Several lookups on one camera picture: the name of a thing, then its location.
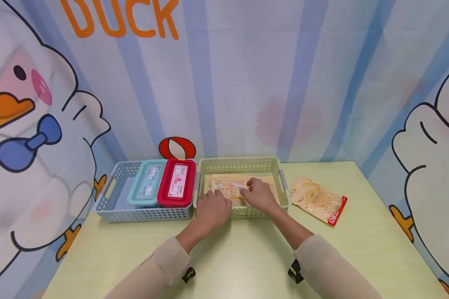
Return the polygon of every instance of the container lid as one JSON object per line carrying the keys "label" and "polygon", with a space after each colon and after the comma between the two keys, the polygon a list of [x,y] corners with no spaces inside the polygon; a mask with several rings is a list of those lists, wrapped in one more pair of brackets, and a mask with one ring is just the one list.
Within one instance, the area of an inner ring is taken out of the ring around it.
{"label": "container lid", "polygon": [[153,207],[158,204],[161,178],[165,170],[166,160],[146,160],[140,164],[127,201],[137,207]]}
{"label": "container lid", "polygon": [[195,176],[195,161],[168,160],[158,190],[158,203],[164,207],[189,205],[193,198]]}

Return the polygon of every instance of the sleeve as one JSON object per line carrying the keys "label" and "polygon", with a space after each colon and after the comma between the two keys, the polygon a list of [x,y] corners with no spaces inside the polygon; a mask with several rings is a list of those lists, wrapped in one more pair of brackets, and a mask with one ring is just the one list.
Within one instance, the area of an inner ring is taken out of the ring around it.
{"label": "sleeve", "polygon": [[294,252],[301,275],[323,299],[382,299],[323,237],[313,235]]}
{"label": "sleeve", "polygon": [[190,266],[190,256],[174,237],[133,269],[105,299],[155,299],[182,277]]}

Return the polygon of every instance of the light yellow table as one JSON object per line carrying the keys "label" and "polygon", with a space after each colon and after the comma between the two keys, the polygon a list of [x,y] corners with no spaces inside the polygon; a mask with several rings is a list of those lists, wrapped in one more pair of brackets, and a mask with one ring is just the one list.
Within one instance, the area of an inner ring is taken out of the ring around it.
{"label": "light yellow table", "polygon": [[[290,207],[289,214],[325,237],[389,299],[448,298],[354,162],[282,164],[288,185],[309,176],[349,198],[332,228]],[[107,223],[92,213],[58,268],[44,299],[103,298],[121,278],[188,221]],[[268,219],[232,220],[192,252],[197,272],[164,298],[318,298],[287,271],[291,249]]]}

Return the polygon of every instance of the green plastic basket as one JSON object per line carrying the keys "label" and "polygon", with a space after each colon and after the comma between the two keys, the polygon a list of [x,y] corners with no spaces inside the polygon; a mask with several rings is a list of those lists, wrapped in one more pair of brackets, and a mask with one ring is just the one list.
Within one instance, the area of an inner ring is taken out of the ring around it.
{"label": "green plastic basket", "polygon": [[[193,206],[196,208],[196,202],[199,195],[205,188],[205,176],[207,174],[264,174],[272,175],[278,192],[281,207],[287,211],[291,202],[291,195],[284,174],[281,169],[281,163],[276,157],[263,158],[215,158],[202,159],[197,167],[197,177],[199,177],[199,186],[194,193]],[[265,218],[266,215],[252,207],[233,207],[231,218]]]}

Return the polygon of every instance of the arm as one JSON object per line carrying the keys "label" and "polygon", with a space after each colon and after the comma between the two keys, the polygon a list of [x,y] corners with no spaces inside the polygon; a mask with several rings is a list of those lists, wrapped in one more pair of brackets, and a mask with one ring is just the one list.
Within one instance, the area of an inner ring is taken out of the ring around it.
{"label": "arm", "polygon": [[252,178],[246,201],[265,213],[294,250],[301,275],[323,299],[381,299],[372,285],[321,236],[290,217],[275,201],[269,185]]}
{"label": "arm", "polygon": [[121,280],[105,299],[154,299],[182,277],[190,266],[189,253],[215,227],[224,224],[231,201],[211,191],[199,199],[196,217],[176,237],[166,240],[152,255]]}

